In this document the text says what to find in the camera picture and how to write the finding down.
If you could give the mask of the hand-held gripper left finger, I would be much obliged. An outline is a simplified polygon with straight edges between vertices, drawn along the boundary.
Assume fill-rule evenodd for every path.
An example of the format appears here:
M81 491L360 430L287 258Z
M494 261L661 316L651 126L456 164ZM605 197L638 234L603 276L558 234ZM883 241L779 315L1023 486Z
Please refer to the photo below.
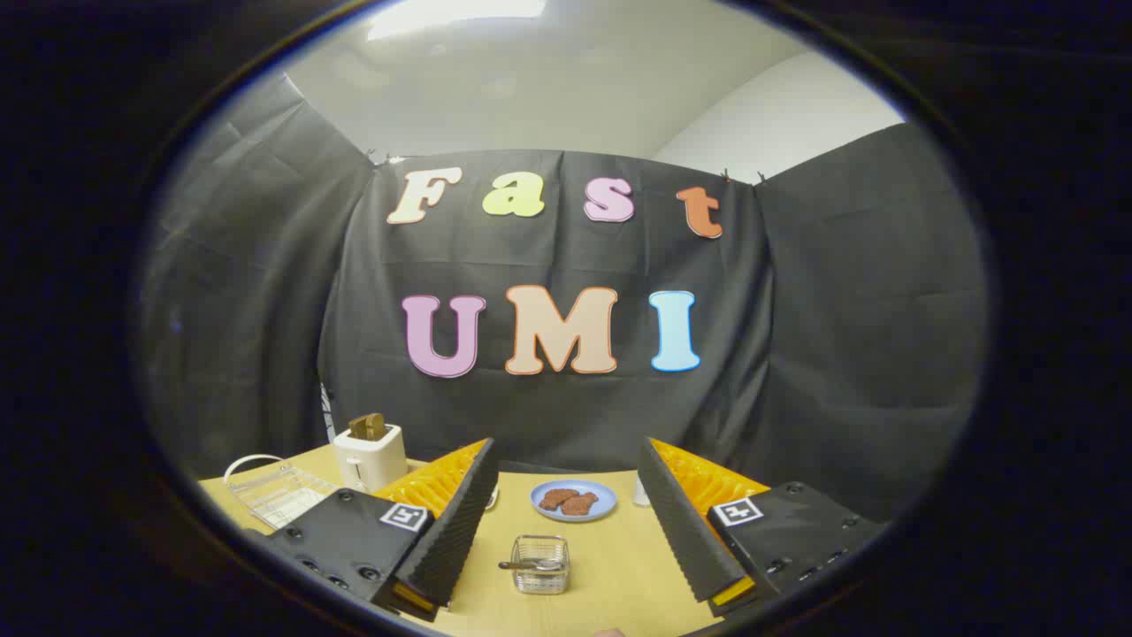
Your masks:
M369 494L340 488L255 544L332 587L434 621L449 605L499 475L492 438Z

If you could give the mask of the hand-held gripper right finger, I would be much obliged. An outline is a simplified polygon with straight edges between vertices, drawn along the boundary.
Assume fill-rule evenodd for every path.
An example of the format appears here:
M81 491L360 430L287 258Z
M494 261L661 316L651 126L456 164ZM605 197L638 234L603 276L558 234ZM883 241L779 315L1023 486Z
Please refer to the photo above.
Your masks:
M887 527L803 481L764 487L652 438L638 480L692 596L717 617L792 595Z

